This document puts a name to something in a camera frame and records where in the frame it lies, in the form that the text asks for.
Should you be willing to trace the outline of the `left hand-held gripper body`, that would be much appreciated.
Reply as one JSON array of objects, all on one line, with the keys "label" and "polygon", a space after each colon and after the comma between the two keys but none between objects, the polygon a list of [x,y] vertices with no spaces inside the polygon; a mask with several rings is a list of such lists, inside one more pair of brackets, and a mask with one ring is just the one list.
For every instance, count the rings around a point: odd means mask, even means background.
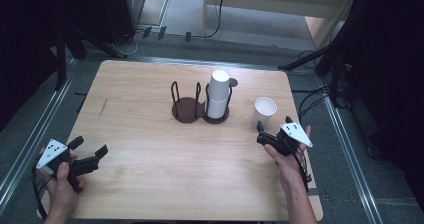
[{"label": "left hand-held gripper body", "polygon": [[68,148],[68,144],[65,145],[51,139],[41,154],[36,168],[44,169],[51,176],[55,177],[59,165],[62,162],[67,162],[69,164],[68,181],[72,185],[73,190],[79,193],[82,191],[82,187],[80,187],[77,177],[97,170],[100,159],[94,153],[91,157],[76,160],[71,157],[70,151],[71,149]]}]

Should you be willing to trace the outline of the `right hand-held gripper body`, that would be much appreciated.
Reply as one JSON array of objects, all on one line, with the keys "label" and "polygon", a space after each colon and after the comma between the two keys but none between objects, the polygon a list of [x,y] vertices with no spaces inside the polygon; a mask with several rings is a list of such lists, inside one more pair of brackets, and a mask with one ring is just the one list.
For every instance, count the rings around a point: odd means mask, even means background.
[{"label": "right hand-held gripper body", "polygon": [[304,143],[307,147],[313,146],[309,136],[297,122],[281,124],[276,135],[265,131],[258,133],[257,142],[261,145],[270,144],[283,156],[294,154],[300,143]]}]

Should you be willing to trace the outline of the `white paper cup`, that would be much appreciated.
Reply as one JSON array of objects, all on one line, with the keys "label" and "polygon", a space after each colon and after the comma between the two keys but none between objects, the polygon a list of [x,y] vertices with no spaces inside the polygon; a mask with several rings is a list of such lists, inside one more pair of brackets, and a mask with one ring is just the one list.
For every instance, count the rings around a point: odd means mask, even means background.
[{"label": "white paper cup", "polygon": [[254,120],[262,123],[267,122],[277,112],[276,103],[269,97],[259,97],[254,107]]},{"label": "white paper cup", "polygon": [[215,70],[210,78],[208,93],[215,101],[223,101],[229,96],[230,75],[225,70]]},{"label": "white paper cup", "polygon": [[228,104],[228,100],[223,100],[223,101],[215,101],[212,99],[208,100],[205,107],[206,116],[212,119],[222,118],[226,113],[227,104]]}]

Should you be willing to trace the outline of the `dark wooden double cup holder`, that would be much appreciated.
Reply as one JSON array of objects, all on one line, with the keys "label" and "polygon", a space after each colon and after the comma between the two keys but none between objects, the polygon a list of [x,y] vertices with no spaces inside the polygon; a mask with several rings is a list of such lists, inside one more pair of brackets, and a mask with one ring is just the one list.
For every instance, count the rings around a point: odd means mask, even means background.
[{"label": "dark wooden double cup holder", "polygon": [[174,81],[171,84],[171,97],[173,105],[171,108],[172,115],[181,123],[192,123],[199,118],[210,124],[220,124],[227,120],[229,116],[229,103],[232,97],[232,87],[229,87],[229,96],[223,102],[224,113],[220,117],[212,116],[212,99],[209,95],[209,86],[206,86],[206,100],[201,103],[199,101],[202,86],[199,82],[196,83],[195,97],[180,97],[178,83]]}]

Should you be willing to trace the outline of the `person's right hand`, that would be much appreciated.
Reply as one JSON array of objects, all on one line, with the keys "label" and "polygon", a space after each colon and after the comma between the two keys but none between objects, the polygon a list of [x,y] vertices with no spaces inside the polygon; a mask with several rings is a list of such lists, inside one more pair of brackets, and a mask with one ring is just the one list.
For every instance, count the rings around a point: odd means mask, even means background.
[{"label": "person's right hand", "polygon": [[264,145],[264,150],[274,159],[278,166],[279,181],[286,194],[294,193],[295,191],[306,193],[305,183],[299,167],[306,148],[307,146],[304,143],[300,143],[295,156],[283,156],[270,144]]}]

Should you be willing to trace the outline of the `person's left hand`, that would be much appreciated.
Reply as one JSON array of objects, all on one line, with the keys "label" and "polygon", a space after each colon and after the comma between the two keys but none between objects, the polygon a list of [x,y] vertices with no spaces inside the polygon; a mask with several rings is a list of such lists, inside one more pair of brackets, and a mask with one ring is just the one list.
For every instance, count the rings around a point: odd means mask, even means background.
[{"label": "person's left hand", "polygon": [[73,215],[79,202],[79,194],[76,193],[68,181],[69,164],[62,162],[57,170],[55,178],[52,178],[45,170],[39,172],[47,181],[47,190],[50,197],[48,215],[64,215],[69,218]]}]

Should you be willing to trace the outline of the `black metal stand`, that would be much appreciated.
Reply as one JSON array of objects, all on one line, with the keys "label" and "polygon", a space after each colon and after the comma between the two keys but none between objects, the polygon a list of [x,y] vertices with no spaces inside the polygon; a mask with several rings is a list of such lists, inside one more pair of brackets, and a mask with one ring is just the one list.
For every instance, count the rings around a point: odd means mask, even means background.
[{"label": "black metal stand", "polygon": [[71,54],[77,59],[84,59],[87,56],[87,51],[82,43],[86,40],[95,47],[102,50],[104,53],[114,58],[126,58],[126,54],[119,54],[117,51],[108,47],[103,42],[97,40],[92,35],[89,35],[81,28],[72,25],[62,25],[57,32],[56,42],[56,63],[57,63],[57,82],[56,90],[59,90],[65,83],[67,77],[66,51],[68,48]]},{"label": "black metal stand", "polygon": [[361,44],[369,43],[375,36],[381,18],[390,5],[391,0],[354,0],[345,24],[336,37],[326,46],[313,51],[299,60],[279,66],[279,70],[293,70],[317,58],[320,59],[315,67],[315,74],[323,77],[332,71],[329,87],[329,98],[334,107],[338,107],[338,84],[341,69],[346,61],[355,55]]}]

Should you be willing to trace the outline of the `beige wooden furniture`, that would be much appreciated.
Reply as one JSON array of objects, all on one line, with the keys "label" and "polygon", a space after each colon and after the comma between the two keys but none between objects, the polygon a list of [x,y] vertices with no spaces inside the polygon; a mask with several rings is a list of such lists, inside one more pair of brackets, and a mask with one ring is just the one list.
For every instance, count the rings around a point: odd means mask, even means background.
[{"label": "beige wooden furniture", "polygon": [[[354,0],[223,0],[225,7],[304,16],[316,48],[323,47],[341,20],[349,14]],[[205,34],[207,6],[220,0],[204,0],[202,34]]]}]

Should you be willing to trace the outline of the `black cabinet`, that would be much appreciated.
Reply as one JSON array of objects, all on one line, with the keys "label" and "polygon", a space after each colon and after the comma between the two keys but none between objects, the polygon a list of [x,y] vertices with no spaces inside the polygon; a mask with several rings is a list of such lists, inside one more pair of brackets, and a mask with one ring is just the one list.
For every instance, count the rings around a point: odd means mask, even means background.
[{"label": "black cabinet", "polygon": [[111,42],[118,44],[132,37],[139,25],[145,0],[105,0]]}]

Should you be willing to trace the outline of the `metal floor rail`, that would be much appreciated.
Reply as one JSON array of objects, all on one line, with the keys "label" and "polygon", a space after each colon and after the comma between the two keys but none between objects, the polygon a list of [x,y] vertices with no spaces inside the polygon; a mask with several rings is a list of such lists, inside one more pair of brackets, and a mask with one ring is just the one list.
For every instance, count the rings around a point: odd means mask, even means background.
[{"label": "metal floor rail", "polygon": [[45,133],[73,80],[74,77],[69,76],[56,89],[56,80],[48,79],[0,132],[0,214],[8,206],[37,150],[42,146]]},{"label": "metal floor rail", "polygon": [[332,121],[336,136],[339,140],[350,174],[356,187],[360,202],[370,224],[384,224],[376,200],[361,169],[357,156],[352,147],[344,123],[338,110],[333,106],[330,97],[325,97],[327,112]]}]

